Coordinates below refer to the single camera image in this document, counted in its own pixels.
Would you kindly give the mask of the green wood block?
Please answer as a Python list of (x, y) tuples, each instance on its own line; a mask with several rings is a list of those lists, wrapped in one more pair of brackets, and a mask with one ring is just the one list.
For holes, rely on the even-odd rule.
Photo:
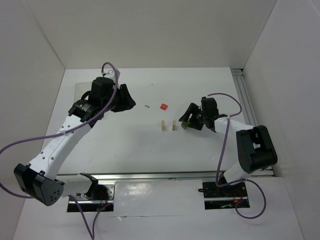
[(187, 123), (187, 122), (182, 122), (182, 123), (181, 123), (181, 127), (182, 127), (183, 129), (186, 129), (186, 128), (188, 127), (188, 123)]

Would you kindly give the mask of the natural wood block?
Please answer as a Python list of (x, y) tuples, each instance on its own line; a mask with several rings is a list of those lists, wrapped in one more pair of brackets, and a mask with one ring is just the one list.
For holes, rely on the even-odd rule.
[(161, 130), (162, 131), (166, 130), (166, 125), (165, 125), (165, 121), (164, 120), (161, 121)]
[(176, 126), (177, 126), (177, 125), (176, 125), (176, 121), (173, 120), (173, 121), (172, 121), (172, 128), (171, 128), (171, 129), (172, 129), (173, 131), (175, 131), (175, 130), (176, 130)]

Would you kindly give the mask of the white perforated box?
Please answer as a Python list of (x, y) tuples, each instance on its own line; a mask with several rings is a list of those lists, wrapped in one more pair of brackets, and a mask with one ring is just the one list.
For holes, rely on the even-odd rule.
[(75, 84), (74, 98), (73, 101), (76, 102), (81, 99), (81, 97), (88, 91), (92, 89), (92, 82), (80, 82)]

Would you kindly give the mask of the red wood cylinder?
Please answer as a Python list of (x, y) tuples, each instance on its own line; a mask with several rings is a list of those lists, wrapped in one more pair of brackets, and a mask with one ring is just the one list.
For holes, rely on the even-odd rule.
[(165, 111), (168, 108), (168, 105), (162, 103), (160, 108)]

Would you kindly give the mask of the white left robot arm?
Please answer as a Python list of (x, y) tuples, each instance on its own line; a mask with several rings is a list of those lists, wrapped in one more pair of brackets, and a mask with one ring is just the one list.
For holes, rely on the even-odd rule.
[(58, 172), (77, 143), (108, 111), (123, 112), (136, 105), (126, 84), (116, 86), (114, 77), (97, 77), (91, 89), (77, 100), (59, 130), (47, 146), (27, 165), (18, 164), (14, 175), (21, 190), (51, 206), (61, 197), (84, 195), (95, 198), (107, 189), (90, 174), (79, 173), (57, 178)]

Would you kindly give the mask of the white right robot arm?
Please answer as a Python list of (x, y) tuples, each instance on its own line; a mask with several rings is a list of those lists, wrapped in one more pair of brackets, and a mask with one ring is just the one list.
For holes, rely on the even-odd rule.
[[(271, 167), (278, 162), (278, 156), (267, 127), (248, 125), (232, 119), (241, 112), (242, 108), (231, 115), (219, 113), (217, 101), (213, 97), (203, 97), (200, 106), (191, 103), (179, 119), (184, 129), (191, 128), (200, 131), (206, 127), (214, 133), (224, 134), (215, 177), (220, 188), (246, 181), (250, 174)], [(231, 168), (221, 173), (229, 136), (235, 137), (237, 161)]]

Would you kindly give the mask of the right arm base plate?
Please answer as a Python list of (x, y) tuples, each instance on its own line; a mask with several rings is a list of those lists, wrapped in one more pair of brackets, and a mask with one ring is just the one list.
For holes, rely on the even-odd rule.
[(205, 210), (250, 208), (248, 193), (243, 182), (217, 187), (215, 182), (203, 182), (198, 192), (203, 194)]

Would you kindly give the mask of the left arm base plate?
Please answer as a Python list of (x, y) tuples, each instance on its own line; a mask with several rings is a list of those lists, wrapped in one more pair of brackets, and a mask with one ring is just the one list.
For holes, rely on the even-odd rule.
[(93, 191), (93, 196), (76, 193), (72, 196), (79, 203), (84, 213), (112, 212), (114, 210), (114, 196), (116, 183), (114, 181), (100, 181)]

